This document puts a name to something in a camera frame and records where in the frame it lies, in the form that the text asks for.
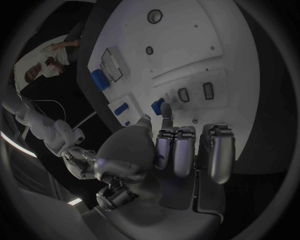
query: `blue block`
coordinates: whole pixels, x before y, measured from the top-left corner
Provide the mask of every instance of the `blue block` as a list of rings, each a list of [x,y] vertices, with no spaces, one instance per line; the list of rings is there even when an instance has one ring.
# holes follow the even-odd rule
[[[110,83],[107,81],[106,77],[100,69],[96,69],[95,71],[93,71],[90,76],[101,92],[110,86]]]
[[[158,115],[162,115],[162,112],[161,112],[161,105],[162,103],[164,103],[165,100],[164,99],[159,99],[157,101],[155,101],[154,103],[152,103],[151,107],[153,108],[155,114],[158,116]]]
[[[121,113],[123,113],[128,108],[129,107],[128,107],[127,103],[124,103],[121,106],[119,106],[116,110],[114,110],[114,114],[119,116]]]

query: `light strip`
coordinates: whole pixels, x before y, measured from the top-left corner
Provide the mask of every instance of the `light strip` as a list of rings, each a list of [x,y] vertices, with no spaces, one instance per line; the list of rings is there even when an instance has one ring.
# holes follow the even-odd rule
[[[16,143],[13,142],[12,140],[10,140],[3,132],[1,132],[1,136],[2,136],[2,138],[4,138],[8,143],[10,143],[11,145],[13,145],[15,148],[21,150],[22,152],[24,152],[24,153],[26,153],[26,154],[28,154],[28,155],[30,155],[30,156],[33,156],[33,157],[37,158],[37,156],[36,156],[33,152],[28,151],[28,150],[26,150],[25,148],[19,146],[18,144],[16,144]]]
[[[68,204],[74,206],[75,204],[78,204],[78,203],[80,203],[81,201],[82,201],[82,200],[81,200],[80,198],[77,198],[77,199],[75,199],[75,200],[73,200],[73,201],[68,202]]]

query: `person's hand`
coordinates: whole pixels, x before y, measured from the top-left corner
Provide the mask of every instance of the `person's hand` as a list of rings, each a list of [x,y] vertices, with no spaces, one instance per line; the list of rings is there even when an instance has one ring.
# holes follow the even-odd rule
[[[47,61],[48,61],[49,65],[53,65],[53,64],[55,63],[55,59],[54,59],[53,56],[49,56],[49,57],[47,58]]]
[[[74,47],[79,47],[80,46],[80,38],[79,39],[76,39],[76,40],[74,40],[74,41],[72,41],[72,46],[74,46]]]

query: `white shirt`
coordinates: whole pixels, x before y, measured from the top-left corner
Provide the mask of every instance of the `white shirt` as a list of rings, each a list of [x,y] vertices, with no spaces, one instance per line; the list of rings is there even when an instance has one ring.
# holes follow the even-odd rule
[[[69,65],[68,55],[66,49],[64,47],[58,48],[56,50],[52,50],[52,45],[44,47],[38,53],[38,61],[41,63],[41,74],[43,74],[46,78],[58,76],[59,70],[53,66],[47,66],[45,61],[48,57],[53,57],[55,61],[59,62],[62,65]]]

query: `man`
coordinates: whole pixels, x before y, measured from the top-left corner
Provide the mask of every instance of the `man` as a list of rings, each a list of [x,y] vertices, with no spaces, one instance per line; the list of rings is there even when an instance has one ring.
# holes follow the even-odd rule
[[[85,22],[79,22],[66,36],[63,42],[51,44],[38,53],[38,62],[25,73],[25,81],[31,83],[41,72],[46,78],[65,72],[65,67],[77,62],[81,36]]]

